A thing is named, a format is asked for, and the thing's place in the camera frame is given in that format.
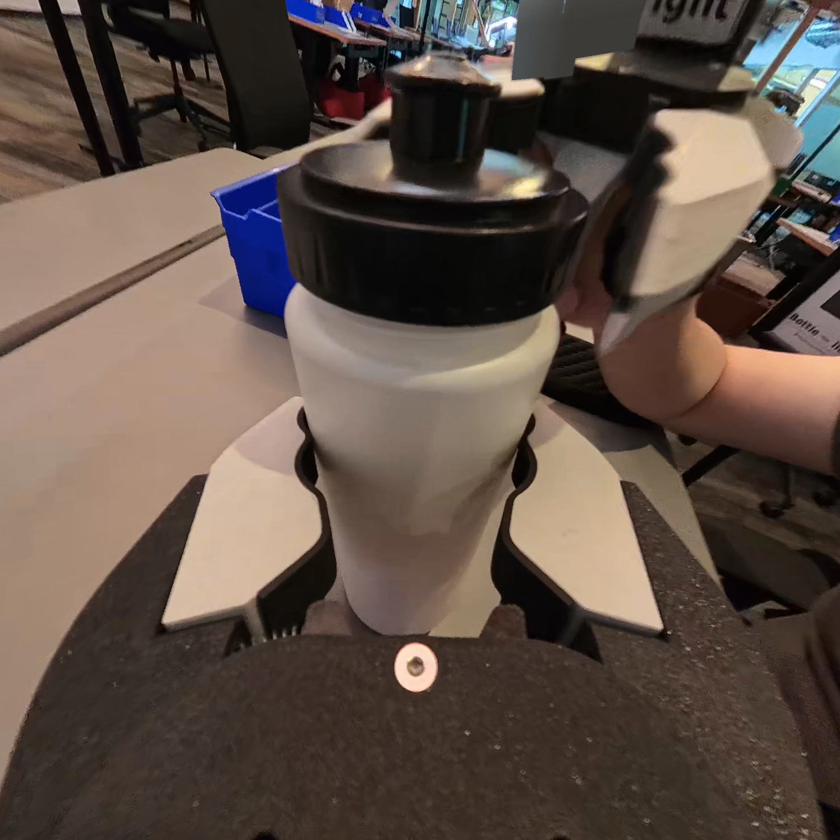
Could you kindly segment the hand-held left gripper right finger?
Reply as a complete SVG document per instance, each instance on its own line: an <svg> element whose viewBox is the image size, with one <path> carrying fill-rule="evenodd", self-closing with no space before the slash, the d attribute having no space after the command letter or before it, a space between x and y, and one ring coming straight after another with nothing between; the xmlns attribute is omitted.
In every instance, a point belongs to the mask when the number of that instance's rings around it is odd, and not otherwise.
<svg viewBox="0 0 840 840"><path fill-rule="evenodd" d="M511 470L490 575L530 637L583 625L665 630L623 483L604 455L542 399Z"/></svg>

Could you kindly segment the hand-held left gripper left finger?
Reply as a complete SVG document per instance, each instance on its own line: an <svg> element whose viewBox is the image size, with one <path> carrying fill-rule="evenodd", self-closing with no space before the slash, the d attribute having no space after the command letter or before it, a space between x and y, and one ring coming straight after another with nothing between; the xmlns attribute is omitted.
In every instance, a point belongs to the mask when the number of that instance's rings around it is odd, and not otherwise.
<svg viewBox="0 0 840 840"><path fill-rule="evenodd" d="M206 477L163 627L234 619L250 634L300 631L337 579L318 477L299 396L228 446Z"/></svg>

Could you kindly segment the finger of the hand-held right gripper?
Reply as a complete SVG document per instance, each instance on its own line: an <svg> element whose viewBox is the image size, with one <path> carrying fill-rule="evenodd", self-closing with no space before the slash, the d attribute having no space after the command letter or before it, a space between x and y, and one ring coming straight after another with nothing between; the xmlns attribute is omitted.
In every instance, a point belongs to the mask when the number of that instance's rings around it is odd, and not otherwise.
<svg viewBox="0 0 840 840"><path fill-rule="evenodd" d="M296 163L316 165L389 165L393 100L388 98L354 126L296 149Z"/></svg>
<svg viewBox="0 0 840 840"><path fill-rule="evenodd" d="M629 197L605 241L612 308L600 356L708 283L802 142L777 108L669 108L650 117L617 181Z"/></svg>

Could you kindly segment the black bottle lid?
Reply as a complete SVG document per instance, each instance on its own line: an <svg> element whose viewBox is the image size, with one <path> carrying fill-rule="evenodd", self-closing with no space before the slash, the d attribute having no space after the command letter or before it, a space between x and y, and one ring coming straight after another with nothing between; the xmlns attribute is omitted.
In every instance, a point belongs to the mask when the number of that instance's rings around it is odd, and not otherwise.
<svg viewBox="0 0 840 840"><path fill-rule="evenodd" d="M560 295L588 203L553 168L492 149L501 84L464 56L386 73L385 140L312 150L277 196L290 272L316 298L373 319L479 327Z"/></svg>

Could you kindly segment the blue plastic storage bin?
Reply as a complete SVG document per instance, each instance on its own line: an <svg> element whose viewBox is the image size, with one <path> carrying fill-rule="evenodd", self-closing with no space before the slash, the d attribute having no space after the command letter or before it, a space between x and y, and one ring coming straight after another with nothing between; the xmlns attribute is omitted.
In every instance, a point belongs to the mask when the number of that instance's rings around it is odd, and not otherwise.
<svg viewBox="0 0 840 840"><path fill-rule="evenodd" d="M244 304L280 319L296 284L277 197L278 175L287 168L284 164L211 191Z"/></svg>

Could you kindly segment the white plastic bottle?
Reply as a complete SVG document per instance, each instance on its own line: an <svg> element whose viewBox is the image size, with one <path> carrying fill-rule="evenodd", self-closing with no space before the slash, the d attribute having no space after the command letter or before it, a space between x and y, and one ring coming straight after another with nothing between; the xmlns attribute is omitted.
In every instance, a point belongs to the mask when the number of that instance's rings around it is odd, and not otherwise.
<svg viewBox="0 0 840 840"><path fill-rule="evenodd" d="M480 546L557 350L558 313L417 326L298 283L285 326L350 607L378 634L426 634Z"/></svg>

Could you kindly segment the person's right forearm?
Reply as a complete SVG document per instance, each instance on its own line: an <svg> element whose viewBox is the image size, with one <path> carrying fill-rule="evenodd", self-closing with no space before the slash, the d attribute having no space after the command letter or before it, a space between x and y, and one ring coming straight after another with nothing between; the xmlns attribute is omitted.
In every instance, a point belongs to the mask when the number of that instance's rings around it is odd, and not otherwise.
<svg viewBox="0 0 840 840"><path fill-rule="evenodd" d="M670 431L839 477L839 359L725 345L722 371Z"/></svg>

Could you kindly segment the red bag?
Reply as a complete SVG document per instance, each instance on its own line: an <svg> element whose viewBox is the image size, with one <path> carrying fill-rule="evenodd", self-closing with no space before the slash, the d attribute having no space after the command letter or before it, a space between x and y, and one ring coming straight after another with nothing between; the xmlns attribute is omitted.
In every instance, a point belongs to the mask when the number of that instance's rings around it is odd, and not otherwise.
<svg viewBox="0 0 840 840"><path fill-rule="evenodd" d="M384 101L391 99L391 89L376 71L360 76L357 81L348 77L347 66L334 61L317 85L316 106L330 119L360 121Z"/></svg>

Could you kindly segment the wooden background desk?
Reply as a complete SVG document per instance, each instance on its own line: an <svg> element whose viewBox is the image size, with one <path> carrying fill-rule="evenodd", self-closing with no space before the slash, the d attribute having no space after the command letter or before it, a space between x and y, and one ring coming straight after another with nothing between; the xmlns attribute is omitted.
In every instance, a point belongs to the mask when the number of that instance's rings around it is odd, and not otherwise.
<svg viewBox="0 0 840 840"><path fill-rule="evenodd" d="M395 24L383 12L354 3L349 12L308 1L286 1L289 20L316 35L341 44L347 59L378 61L387 68L392 53L406 56L421 45L422 36L415 29Z"/></svg>

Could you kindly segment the dark upright board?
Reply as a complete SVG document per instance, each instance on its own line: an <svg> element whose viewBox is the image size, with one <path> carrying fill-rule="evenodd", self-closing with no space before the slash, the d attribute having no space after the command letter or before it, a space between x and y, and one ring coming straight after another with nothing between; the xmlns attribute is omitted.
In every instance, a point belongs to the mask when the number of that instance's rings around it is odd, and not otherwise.
<svg viewBox="0 0 840 840"><path fill-rule="evenodd" d="M285 2L201 1L237 150L268 156L310 140L312 105Z"/></svg>

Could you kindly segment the black framed marker sign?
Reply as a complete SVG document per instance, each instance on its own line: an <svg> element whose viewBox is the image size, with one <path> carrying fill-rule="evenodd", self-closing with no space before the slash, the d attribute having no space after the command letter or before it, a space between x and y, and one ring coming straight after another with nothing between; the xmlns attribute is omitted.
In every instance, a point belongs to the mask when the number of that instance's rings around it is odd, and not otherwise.
<svg viewBox="0 0 840 840"><path fill-rule="evenodd" d="M826 280L770 331L774 342L798 354L839 355L839 273Z"/></svg>

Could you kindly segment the black mesh office chair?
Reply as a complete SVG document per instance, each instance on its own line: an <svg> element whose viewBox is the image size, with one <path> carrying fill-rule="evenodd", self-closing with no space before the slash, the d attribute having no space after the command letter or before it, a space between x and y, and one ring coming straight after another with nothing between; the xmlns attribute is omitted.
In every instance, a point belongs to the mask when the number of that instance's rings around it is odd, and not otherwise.
<svg viewBox="0 0 840 840"><path fill-rule="evenodd" d="M208 110L184 92L183 81L195 81L193 62L207 59L214 47L207 28L191 19L172 15L167 1L107 1L110 33L131 40L142 47L155 62L166 62L171 69L171 92L135 99L129 115L137 135L144 121L168 112L177 113L183 123L192 126L198 137L198 152L209 150L208 134L229 135L229 122Z"/></svg>

